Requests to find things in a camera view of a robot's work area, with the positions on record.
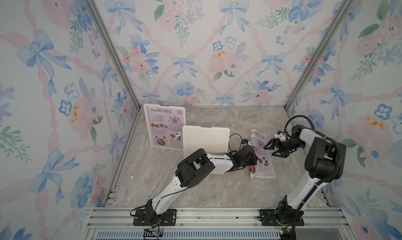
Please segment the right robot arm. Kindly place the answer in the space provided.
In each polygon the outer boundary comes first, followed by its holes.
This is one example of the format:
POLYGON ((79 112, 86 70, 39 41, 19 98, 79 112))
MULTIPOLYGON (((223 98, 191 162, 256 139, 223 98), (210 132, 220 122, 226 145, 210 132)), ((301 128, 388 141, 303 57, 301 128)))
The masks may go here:
POLYGON ((308 150, 304 161, 305 173, 296 188, 286 195, 274 210, 260 210, 264 226, 301 225, 302 216, 312 197, 326 184, 339 179, 343 173, 347 147, 323 133, 296 125, 292 134, 279 131, 265 150, 272 156, 287 158, 299 148, 308 150))

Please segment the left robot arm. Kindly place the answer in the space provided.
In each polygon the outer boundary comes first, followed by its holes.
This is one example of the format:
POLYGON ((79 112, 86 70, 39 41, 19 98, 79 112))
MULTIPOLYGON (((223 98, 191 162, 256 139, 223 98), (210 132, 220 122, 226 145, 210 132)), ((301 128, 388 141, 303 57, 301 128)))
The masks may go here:
POLYGON ((212 155, 202 148, 179 162, 175 175, 169 185, 153 199, 147 201, 145 212, 147 222, 151 225, 159 223, 162 215, 183 191, 200 184, 213 171, 219 174, 235 172, 257 164, 258 158, 250 145, 239 151, 224 155, 212 155))

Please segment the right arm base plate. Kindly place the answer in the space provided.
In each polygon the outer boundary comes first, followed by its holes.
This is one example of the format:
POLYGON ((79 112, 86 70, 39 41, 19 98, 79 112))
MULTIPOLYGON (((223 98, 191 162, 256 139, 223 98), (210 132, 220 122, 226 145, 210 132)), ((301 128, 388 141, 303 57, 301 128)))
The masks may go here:
POLYGON ((304 226, 305 222, 302 218, 304 212, 299 212, 297 220, 295 220, 296 210, 285 209, 280 212, 278 209, 260 209, 258 220, 263 226, 291 226, 296 222, 296 226, 304 226))

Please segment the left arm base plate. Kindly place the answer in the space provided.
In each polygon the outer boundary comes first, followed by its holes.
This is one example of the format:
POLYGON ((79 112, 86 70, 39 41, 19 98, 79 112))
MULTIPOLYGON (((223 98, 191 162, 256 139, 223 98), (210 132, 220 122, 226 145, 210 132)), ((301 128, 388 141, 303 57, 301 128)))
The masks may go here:
POLYGON ((161 215, 156 215, 156 213, 150 209, 138 209, 133 215, 133 226, 175 226, 177 220, 177 210, 168 209, 165 213, 161 215))

